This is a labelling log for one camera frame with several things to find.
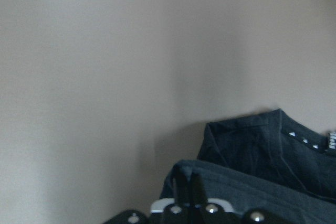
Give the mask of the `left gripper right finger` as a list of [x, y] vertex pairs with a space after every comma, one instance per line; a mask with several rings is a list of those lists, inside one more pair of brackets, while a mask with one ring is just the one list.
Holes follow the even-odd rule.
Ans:
[[207, 203], [207, 195], [200, 174], [192, 173], [189, 184], [190, 201], [193, 206]]

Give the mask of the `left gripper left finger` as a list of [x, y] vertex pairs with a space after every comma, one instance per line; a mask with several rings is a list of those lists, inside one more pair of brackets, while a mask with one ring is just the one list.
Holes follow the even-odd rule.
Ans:
[[188, 180], [179, 168], [173, 169], [173, 197], [178, 205], [189, 205]]

